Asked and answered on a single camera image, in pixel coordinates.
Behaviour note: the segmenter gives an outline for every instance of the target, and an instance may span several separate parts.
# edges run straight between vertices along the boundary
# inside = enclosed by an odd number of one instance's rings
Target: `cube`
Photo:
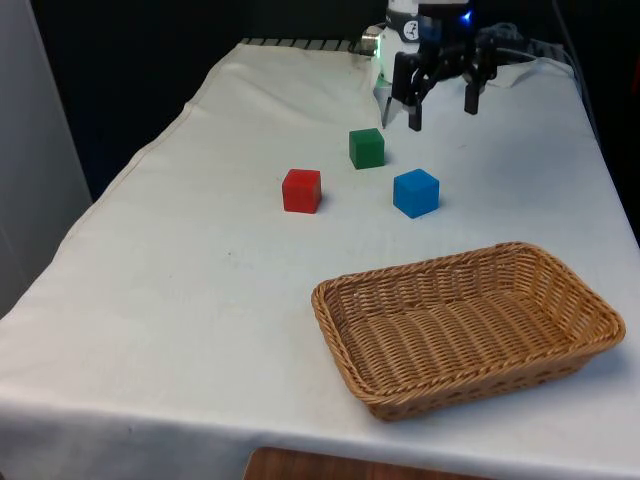
[[[393,179],[393,204],[409,218],[438,208],[440,182],[421,169]]]
[[[282,199],[286,212],[316,213],[322,200],[320,172],[289,170],[282,182]]]
[[[377,128],[349,132],[349,156],[356,170],[384,165],[384,137]]]

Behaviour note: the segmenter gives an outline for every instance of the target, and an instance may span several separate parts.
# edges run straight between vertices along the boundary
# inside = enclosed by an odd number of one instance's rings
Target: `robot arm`
[[[467,81],[465,111],[478,112],[487,80],[497,74],[493,39],[476,40],[473,0],[389,0],[378,56],[384,79],[392,83],[383,117],[395,99],[409,108],[409,126],[422,128],[422,101],[442,80]]]

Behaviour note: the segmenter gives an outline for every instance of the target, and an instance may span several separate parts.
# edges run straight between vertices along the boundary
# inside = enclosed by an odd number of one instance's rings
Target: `cable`
[[[513,55],[515,57],[522,57],[528,60],[538,60],[540,57],[536,57],[527,52],[521,52],[520,50],[513,50],[511,48],[496,48],[498,53],[508,53],[509,55]]]
[[[531,53],[521,52],[519,50],[513,50],[511,48],[496,48],[496,51],[498,53],[507,53],[509,55],[513,55],[514,57],[526,58],[527,60],[546,60],[549,65],[554,65],[557,68],[560,68],[563,72],[568,73],[566,70],[564,70],[562,67],[560,67],[560,65],[564,65],[562,62],[557,62],[556,60],[553,60],[552,58],[537,57],[536,55],[532,55]]]
[[[593,106],[591,105],[589,89],[587,88],[587,83],[585,82],[584,74],[582,72],[582,66],[580,65],[580,60],[578,60],[578,54],[576,52],[576,48],[573,44],[573,40],[571,39],[571,35],[569,34],[569,29],[567,28],[567,24],[564,22],[564,17],[562,16],[562,12],[560,11],[560,7],[558,6],[558,0],[551,0],[551,6],[553,7],[553,11],[558,20],[560,31],[562,32],[562,36],[564,37],[564,42],[567,44],[567,48],[569,48],[569,52],[571,52],[571,56],[575,61],[574,70],[576,71],[579,78],[582,79],[582,90],[583,90],[582,101],[587,110],[587,116],[589,117],[589,121],[591,122],[591,128],[593,129],[593,133],[596,137],[596,141],[598,142],[598,145],[600,145],[600,135],[598,134],[598,125],[596,124],[596,117],[595,117],[595,114],[593,113]]]

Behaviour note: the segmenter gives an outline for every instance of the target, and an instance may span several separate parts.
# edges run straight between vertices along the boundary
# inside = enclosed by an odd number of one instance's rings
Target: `woven basket bottom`
[[[477,370],[508,359],[525,358],[566,345],[574,339],[523,293],[496,291],[426,309],[369,317],[338,327],[362,379],[376,390],[428,382],[448,372]],[[549,365],[533,377],[519,369],[495,383],[466,385],[434,395],[428,404],[370,406],[386,420],[406,418],[539,385],[569,375],[586,363],[571,359]]]

